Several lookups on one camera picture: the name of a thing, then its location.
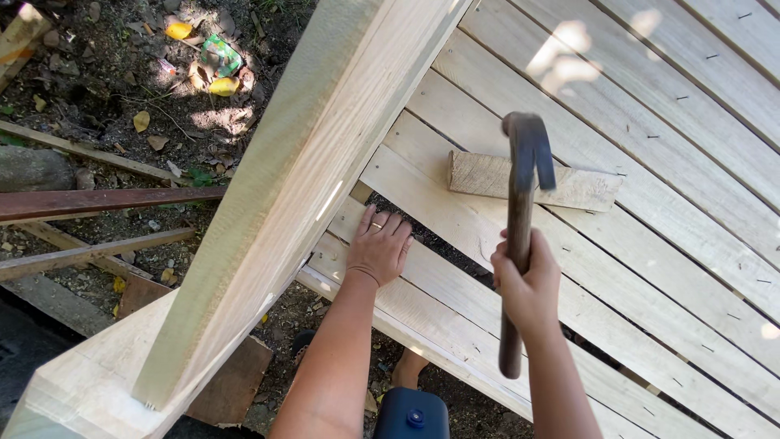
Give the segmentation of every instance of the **wood grain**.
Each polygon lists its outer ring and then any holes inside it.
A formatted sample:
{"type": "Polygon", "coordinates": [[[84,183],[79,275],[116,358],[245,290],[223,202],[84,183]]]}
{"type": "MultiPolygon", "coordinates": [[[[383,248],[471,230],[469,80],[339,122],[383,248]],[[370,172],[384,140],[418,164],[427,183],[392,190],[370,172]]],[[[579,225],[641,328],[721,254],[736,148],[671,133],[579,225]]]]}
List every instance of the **wood grain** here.
{"type": "MultiPolygon", "coordinates": [[[[509,171],[512,162],[506,157],[450,152],[449,190],[461,194],[507,199],[509,171]]],[[[623,179],[620,176],[591,171],[555,167],[558,188],[554,191],[534,191],[534,202],[572,209],[608,212],[615,203],[623,179]]]]}

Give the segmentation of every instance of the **fallen leaf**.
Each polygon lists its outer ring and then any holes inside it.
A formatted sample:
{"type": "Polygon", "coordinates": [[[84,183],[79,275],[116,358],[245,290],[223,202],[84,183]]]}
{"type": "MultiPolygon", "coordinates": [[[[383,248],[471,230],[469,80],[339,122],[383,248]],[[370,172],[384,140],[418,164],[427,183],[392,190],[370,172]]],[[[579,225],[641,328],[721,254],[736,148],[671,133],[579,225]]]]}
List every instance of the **fallen leaf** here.
{"type": "Polygon", "coordinates": [[[151,148],[155,151],[160,151],[162,147],[165,146],[166,143],[168,143],[167,137],[162,136],[149,136],[147,137],[147,142],[149,142],[149,145],[151,145],[151,148]]]}
{"type": "Polygon", "coordinates": [[[371,389],[366,389],[366,403],[363,405],[363,408],[372,413],[379,411],[377,408],[377,400],[375,400],[374,396],[371,394],[371,389]]]}
{"type": "Polygon", "coordinates": [[[125,73],[125,82],[130,85],[138,85],[136,82],[136,76],[133,75],[133,72],[125,73]]]}
{"type": "Polygon", "coordinates": [[[43,100],[43,98],[38,95],[33,95],[33,100],[35,101],[35,111],[37,112],[44,111],[44,108],[46,108],[46,101],[43,100]]]}
{"type": "Polygon", "coordinates": [[[174,276],[173,274],[173,268],[166,268],[162,270],[162,275],[160,276],[160,281],[167,287],[170,287],[171,285],[175,284],[176,281],[179,280],[178,276],[174,276]]]}
{"type": "Polygon", "coordinates": [[[138,114],[133,117],[133,125],[136,127],[136,132],[140,133],[141,131],[146,130],[149,127],[149,120],[148,111],[144,110],[138,112],[138,114]]]}
{"type": "Polygon", "coordinates": [[[190,35],[190,32],[192,32],[192,30],[193,27],[191,24],[173,23],[170,26],[168,26],[167,29],[165,29],[165,34],[173,38],[174,40],[183,40],[188,35],[190,35]]]}
{"type": "Polygon", "coordinates": [[[114,277],[114,292],[121,294],[124,290],[127,284],[125,283],[125,280],[121,277],[117,276],[114,277]]]}
{"type": "Polygon", "coordinates": [[[239,84],[239,78],[220,78],[212,82],[208,90],[215,95],[232,96],[239,89],[239,84]]]}
{"type": "Polygon", "coordinates": [[[173,164],[172,161],[169,160],[169,161],[167,161],[167,163],[168,163],[168,168],[171,169],[171,172],[173,173],[173,175],[175,175],[177,177],[181,177],[182,176],[182,170],[180,170],[175,164],[173,164]]]}

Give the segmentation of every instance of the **blue plastic object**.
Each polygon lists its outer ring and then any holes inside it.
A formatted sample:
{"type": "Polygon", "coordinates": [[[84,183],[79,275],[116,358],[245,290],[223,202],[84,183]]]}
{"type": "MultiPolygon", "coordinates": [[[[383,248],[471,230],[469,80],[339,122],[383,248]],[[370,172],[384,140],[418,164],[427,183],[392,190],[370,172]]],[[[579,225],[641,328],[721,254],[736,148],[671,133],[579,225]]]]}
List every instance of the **blue plastic object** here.
{"type": "Polygon", "coordinates": [[[406,387],[382,399],[374,439],[449,439],[447,405],[435,394],[406,387]]]}

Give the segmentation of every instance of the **stone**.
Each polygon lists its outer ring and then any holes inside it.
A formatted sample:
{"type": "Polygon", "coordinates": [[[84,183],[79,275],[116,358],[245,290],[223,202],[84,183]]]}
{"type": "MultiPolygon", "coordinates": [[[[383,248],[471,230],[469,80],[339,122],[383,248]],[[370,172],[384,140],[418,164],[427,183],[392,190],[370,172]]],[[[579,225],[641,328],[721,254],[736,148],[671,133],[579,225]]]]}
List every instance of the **stone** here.
{"type": "Polygon", "coordinates": [[[0,192],[70,191],[73,169],[51,149],[0,145],[0,192]]]}

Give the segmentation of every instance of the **rock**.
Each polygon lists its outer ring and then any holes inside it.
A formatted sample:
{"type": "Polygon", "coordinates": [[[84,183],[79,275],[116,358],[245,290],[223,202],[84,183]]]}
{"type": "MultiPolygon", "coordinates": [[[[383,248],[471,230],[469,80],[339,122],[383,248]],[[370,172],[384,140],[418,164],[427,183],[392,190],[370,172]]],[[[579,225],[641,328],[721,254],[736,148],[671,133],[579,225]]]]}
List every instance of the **rock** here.
{"type": "Polygon", "coordinates": [[[100,3],[98,2],[92,2],[90,3],[90,18],[92,21],[97,23],[100,19],[100,3]]]}
{"type": "Polygon", "coordinates": [[[0,192],[73,189],[73,169],[51,149],[0,145],[0,164],[0,192]]]}
{"type": "Polygon", "coordinates": [[[59,32],[50,30],[44,35],[44,46],[55,48],[59,45],[59,32]]]}
{"type": "Polygon", "coordinates": [[[168,12],[173,12],[179,9],[179,4],[182,2],[182,0],[164,0],[162,3],[162,6],[165,8],[168,12]]]}
{"type": "Polygon", "coordinates": [[[79,191],[94,190],[95,174],[87,168],[79,168],[76,171],[76,189],[79,191]]]}

